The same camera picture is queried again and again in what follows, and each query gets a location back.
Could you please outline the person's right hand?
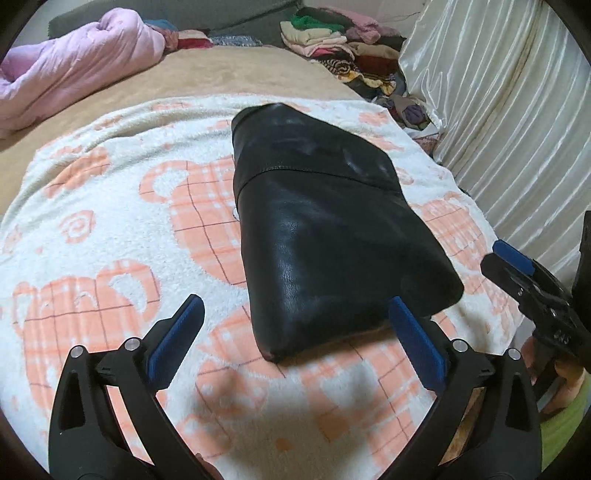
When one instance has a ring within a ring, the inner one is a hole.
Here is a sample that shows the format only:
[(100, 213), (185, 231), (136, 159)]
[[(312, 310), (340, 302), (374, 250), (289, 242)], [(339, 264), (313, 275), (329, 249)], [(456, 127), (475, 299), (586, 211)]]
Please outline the person's right hand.
[[(542, 348), (543, 345), (533, 336), (529, 337), (521, 348), (522, 357), (533, 384), (536, 383), (544, 367), (547, 366), (547, 363), (540, 359), (540, 356), (543, 355)], [(560, 385), (539, 409), (545, 416), (552, 416), (566, 409), (580, 393), (586, 378), (585, 369), (568, 358), (556, 358), (553, 368), (557, 377), (560, 378)]]

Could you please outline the person's left hand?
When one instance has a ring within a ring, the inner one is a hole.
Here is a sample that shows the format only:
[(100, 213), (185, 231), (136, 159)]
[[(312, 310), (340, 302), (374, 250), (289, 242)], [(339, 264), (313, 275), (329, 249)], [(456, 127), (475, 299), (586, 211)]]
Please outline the person's left hand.
[(214, 480), (223, 480), (223, 477), (221, 475), (221, 472), (219, 472), (214, 465), (212, 465), (211, 463), (207, 462), (204, 457), (202, 457), (200, 454), (195, 455), (195, 458), (197, 458), (197, 460), (199, 461), (199, 463), (204, 466), (204, 469), (208, 472), (209, 475), (211, 475), (211, 477)]

